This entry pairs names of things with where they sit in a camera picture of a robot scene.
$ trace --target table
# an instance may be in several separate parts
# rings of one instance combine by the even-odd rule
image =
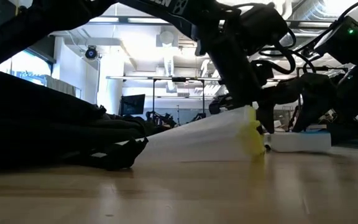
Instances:
[[[358,223],[358,150],[0,173],[0,223]]]

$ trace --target computer screen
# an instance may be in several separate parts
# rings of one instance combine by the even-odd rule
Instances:
[[[143,114],[146,95],[123,96],[121,98],[121,115]]]

